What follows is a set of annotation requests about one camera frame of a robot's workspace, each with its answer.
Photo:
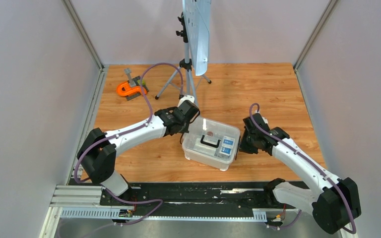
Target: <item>tripod leg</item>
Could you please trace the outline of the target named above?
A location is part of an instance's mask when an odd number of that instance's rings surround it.
[[[201,83],[201,80],[202,80],[202,76],[201,76],[201,78],[199,78],[199,80],[198,80],[198,84],[196,85],[195,90],[198,89],[199,84]]]
[[[190,72],[190,77],[189,77],[189,71],[186,71],[186,94],[188,95],[191,94],[191,80],[192,80],[192,72]]]
[[[169,78],[169,80],[166,82],[166,84],[164,84],[163,88],[161,89],[161,91],[157,94],[157,96],[155,96],[155,99],[159,99],[161,94],[163,93],[164,90],[166,90],[167,86],[169,86],[169,84],[172,82],[173,78],[176,76],[177,74],[177,70],[175,70],[175,72],[172,74],[172,76]]]
[[[186,74],[187,74],[187,76],[188,76],[187,82],[189,82],[190,87],[192,88],[192,95],[193,95],[193,97],[195,98],[195,105],[199,107],[198,99],[197,99],[197,97],[196,97],[195,84],[193,83],[193,78],[192,78],[192,71],[187,70],[187,71],[186,71]]]
[[[208,83],[212,83],[211,79],[209,79],[207,76],[205,76],[205,74],[203,74],[202,77],[204,77],[204,79],[205,79]]]

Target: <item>blue label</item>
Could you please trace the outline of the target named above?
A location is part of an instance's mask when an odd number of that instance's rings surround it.
[[[226,147],[222,147],[221,148],[221,152],[230,155],[231,149],[230,148],[226,148]]]
[[[233,141],[232,140],[226,140],[226,139],[224,139],[223,143],[226,144],[226,145],[233,145]]]

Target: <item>tripod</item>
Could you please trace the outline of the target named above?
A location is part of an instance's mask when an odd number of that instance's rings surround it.
[[[185,26],[185,17],[182,15],[178,17],[178,20],[183,26],[182,31],[176,31],[176,35],[183,37],[183,42],[185,44],[185,58],[179,62],[179,67],[184,68],[186,70],[186,94],[187,95],[192,95],[195,98],[195,104],[199,107],[198,105],[198,99],[196,98],[196,89],[199,86],[199,83],[201,82],[202,78],[204,78],[208,83],[212,83],[212,81],[203,74],[201,76],[201,79],[199,80],[198,84],[195,87],[195,84],[193,83],[193,78],[192,78],[192,59],[189,58],[189,41],[188,41],[188,35],[186,32],[186,26]],[[167,80],[166,84],[163,86],[161,91],[155,96],[155,99],[159,99],[163,91],[169,86],[169,84],[173,85],[174,87],[178,88],[176,85],[172,84],[173,78],[176,76],[178,72],[175,70],[175,72],[172,74],[172,76]]]

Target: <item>black handle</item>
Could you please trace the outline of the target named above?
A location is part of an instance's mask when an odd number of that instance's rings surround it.
[[[220,146],[220,141],[221,140],[218,140],[217,141],[217,144],[211,144],[211,143],[208,143],[208,142],[205,142],[203,139],[205,138],[205,135],[202,135],[202,138],[201,138],[201,144],[204,144],[204,145],[208,145],[208,146],[211,146],[211,147],[214,147],[214,148],[218,148],[218,146]]]

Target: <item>small box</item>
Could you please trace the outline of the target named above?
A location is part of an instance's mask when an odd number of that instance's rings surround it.
[[[184,135],[185,158],[226,171],[234,161],[240,139],[237,127],[197,117]]]

